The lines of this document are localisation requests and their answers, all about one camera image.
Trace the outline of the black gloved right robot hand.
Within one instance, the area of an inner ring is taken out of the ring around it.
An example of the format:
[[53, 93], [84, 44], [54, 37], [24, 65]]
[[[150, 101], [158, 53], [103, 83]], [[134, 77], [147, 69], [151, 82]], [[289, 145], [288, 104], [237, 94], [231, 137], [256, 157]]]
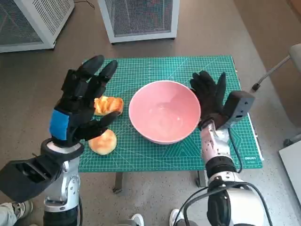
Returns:
[[218, 82], [215, 82], [206, 71], [193, 73], [190, 85], [191, 91], [199, 100], [201, 108], [198, 127], [202, 129], [213, 122], [215, 129], [220, 129], [229, 118], [222, 110], [226, 90], [226, 74], [222, 73]]

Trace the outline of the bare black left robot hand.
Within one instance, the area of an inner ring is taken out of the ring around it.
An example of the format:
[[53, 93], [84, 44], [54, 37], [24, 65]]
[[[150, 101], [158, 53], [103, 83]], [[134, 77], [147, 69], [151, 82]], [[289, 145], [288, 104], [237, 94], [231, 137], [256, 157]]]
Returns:
[[97, 55], [78, 69], [69, 69], [62, 85], [62, 97], [56, 103], [51, 120], [51, 140], [59, 147], [71, 147], [102, 135], [120, 115], [119, 110], [93, 119], [94, 100], [100, 98], [114, 75], [118, 62], [110, 61], [105, 67], [104, 56]]

